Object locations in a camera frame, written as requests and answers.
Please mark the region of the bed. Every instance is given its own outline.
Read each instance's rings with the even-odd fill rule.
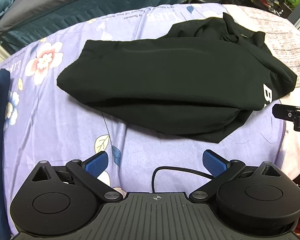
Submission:
[[[242,127],[219,144],[167,136],[124,123],[79,104],[56,86],[58,74],[78,58],[87,39],[155,39],[165,35],[174,23],[222,17],[224,12],[246,28],[266,32],[266,44],[272,54],[289,66],[298,80],[292,93],[262,111],[253,112]],[[45,73],[38,68],[42,60],[50,62]],[[110,14],[77,23],[33,42],[2,62],[0,69],[8,70],[11,75],[0,159],[3,173],[0,174],[3,177],[3,181],[0,180],[0,214],[3,214],[0,240],[9,236],[9,229],[13,235],[17,233],[9,206],[40,160],[60,166],[105,150],[109,164],[98,178],[123,195],[128,191],[150,192],[151,176],[158,166],[207,172],[202,165],[202,153],[206,149],[228,160],[240,159],[247,165],[274,162],[291,179],[300,174],[300,132],[293,130],[292,123],[272,115],[272,106],[276,103],[300,106],[300,32],[287,20],[270,13],[236,5],[175,4]],[[111,76],[95,78],[96,82],[107,79],[111,85]],[[155,179],[155,190],[189,194],[207,181],[194,174],[160,171]]]
[[[95,17],[186,0],[15,0],[0,20],[0,40],[10,53],[56,31]]]

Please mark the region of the screw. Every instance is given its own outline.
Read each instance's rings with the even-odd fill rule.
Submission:
[[[208,194],[204,191],[195,191],[192,193],[192,196],[197,199],[203,199],[208,196]]]
[[[115,191],[110,191],[105,194],[105,198],[107,199],[117,199],[118,197],[120,197],[120,193]]]

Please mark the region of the crumpled black clothing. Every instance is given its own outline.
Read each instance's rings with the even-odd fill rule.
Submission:
[[[174,24],[156,40],[89,40],[57,85],[128,123],[218,143],[295,88],[264,39],[224,14]]]

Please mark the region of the gray ribbed plate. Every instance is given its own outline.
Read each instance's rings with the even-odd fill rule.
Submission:
[[[15,240],[39,240],[25,233]],[[129,193],[119,203],[103,206],[86,227],[55,240],[260,240],[223,225],[207,204],[193,204],[184,193]],[[293,233],[273,240],[297,240]]]

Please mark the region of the purple bed sheet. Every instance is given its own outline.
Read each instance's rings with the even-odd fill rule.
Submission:
[[[0,64],[0,69],[11,72],[4,126],[3,179],[13,234],[17,231],[9,213],[11,201],[40,160],[59,166],[105,150],[109,164],[99,179],[123,194],[150,192],[151,176],[158,166],[207,172],[202,165],[202,153],[206,149],[228,160],[240,159],[247,165],[277,160],[284,122],[272,116],[272,105],[279,101],[253,112],[244,126],[214,144],[167,136],[125,123],[81,105],[56,86],[59,73],[78,58],[88,39],[155,39],[165,35],[174,23],[222,17],[223,12],[226,9],[219,4],[186,4],[107,15],[31,43]],[[95,79],[96,82],[107,79],[109,86],[115,85],[111,76],[96,76]],[[189,194],[207,181],[194,174],[160,171],[155,178],[155,190]]]

